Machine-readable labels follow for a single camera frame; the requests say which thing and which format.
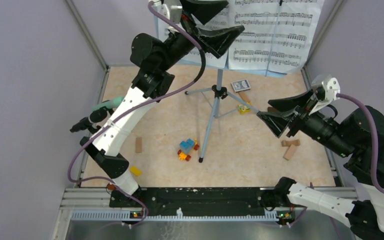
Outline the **sheet music page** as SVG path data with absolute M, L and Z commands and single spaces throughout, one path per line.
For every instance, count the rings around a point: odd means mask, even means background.
M 152 8 L 200 44 L 209 66 L 226 68 L 227 52 L 234 40 L 227 0 L 155 0 Z
M 228 23 L 244 31 L 228 51 L 230 70 L 291 74 L 307 61 L 322 0 L 231 0 Z

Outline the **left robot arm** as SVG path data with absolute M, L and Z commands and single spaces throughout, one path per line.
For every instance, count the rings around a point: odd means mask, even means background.
M 222 57 L 244 31 L 242 25 L 216 30 L 203 28 L 228 5 L 226 0 L 151 0 L 148 3 L 149 11 L 170 26 L 168 37 L 160 40 L 140 33 L 133 39 L 130 61 L 139 68 L 138 73 L 106 123 L 82 144 L 82 150 L 122 192 L 121 200 L 129 207 L 140 202 L 141 194 L 120 149 L 141 118 L 161 100 L 173 95 L 170 87 L 175 77 L 169 73 L 171 67 L 190 51 L 197 50 L 200 69 L 193 79 L 197 82 L 204 74 L 206 55 Z

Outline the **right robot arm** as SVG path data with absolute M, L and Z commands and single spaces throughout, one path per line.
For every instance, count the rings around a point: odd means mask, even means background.
M 337 90 L 309 90 L 268 103 L 274 111 L 257 116 L 275 136 L 302 132 L 348 158 L 344 167 L 369 195 L 367 200 L 349 200 L 282 177 L 270 204 L 303 206 L 341 222 L 360 239 L 384 240 L 384 115 Z

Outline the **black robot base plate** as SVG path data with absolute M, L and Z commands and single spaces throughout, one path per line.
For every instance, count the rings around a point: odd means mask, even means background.
M 302 216 L 285 197 L 261 187 L 141 187 L 132 197 L 118 190 L 109 206 L 130 210 L 130 217 L 174 217 L 199 220 L 250 220 L 291 225 Z

